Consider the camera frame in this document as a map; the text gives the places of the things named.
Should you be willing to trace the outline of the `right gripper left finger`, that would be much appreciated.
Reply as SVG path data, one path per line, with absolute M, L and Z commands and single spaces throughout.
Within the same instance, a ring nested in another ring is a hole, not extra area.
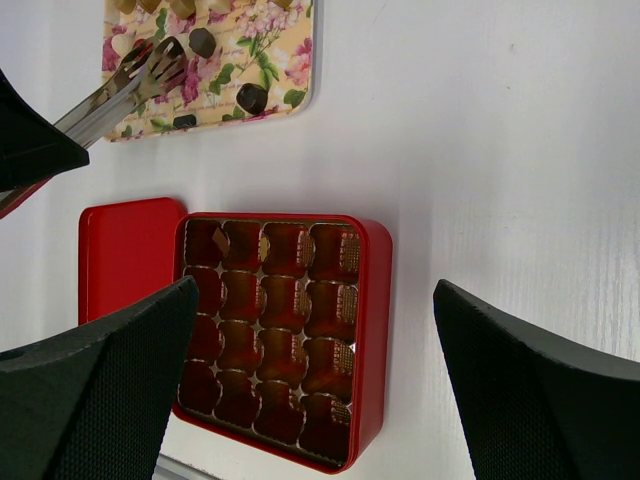
M 105 317 L 1 354 L 4 479 L 149 479 L 199 300 L 183 277 Z

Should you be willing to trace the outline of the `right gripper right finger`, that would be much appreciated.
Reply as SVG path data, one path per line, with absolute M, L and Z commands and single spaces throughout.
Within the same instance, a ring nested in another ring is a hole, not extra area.
M 478 479 L 636 479 L 639 365 L 440 280 L 439 341 Z

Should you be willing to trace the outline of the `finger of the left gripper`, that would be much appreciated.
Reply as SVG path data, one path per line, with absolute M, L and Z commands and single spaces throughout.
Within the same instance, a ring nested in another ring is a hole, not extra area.
M 34 111 L 1 73 L 1 189 L 34 185 L 89 164 L 85 148 Z

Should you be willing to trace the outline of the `metal serving tongs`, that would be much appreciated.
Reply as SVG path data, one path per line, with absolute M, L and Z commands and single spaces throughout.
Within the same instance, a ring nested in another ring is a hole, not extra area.
M 48 122 L 88 152 L 131 112 L 181 85 L 187 66 L 184 48 L 175 37 L 148 38 L 124 57 L 102 86 L 57 122 Z M 6 217 L 52 178 L 15 190 L 1 189 L 1 216 Z

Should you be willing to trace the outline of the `tan square chocolate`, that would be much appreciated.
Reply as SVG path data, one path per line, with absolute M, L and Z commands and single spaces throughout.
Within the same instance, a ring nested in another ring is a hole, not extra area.
M 222 257 L 226 257 L 230 251 L 230 240 L 221 228 L 217 228 L 212 234 L 212 241 Z

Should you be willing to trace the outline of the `cream chocolate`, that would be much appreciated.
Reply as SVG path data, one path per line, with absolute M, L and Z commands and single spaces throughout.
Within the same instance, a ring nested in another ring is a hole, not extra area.
M 270 253 L 270 241 L 267 236 L 262 236 L 259 242 L 259 259 L 261 263 L 264 263 Z

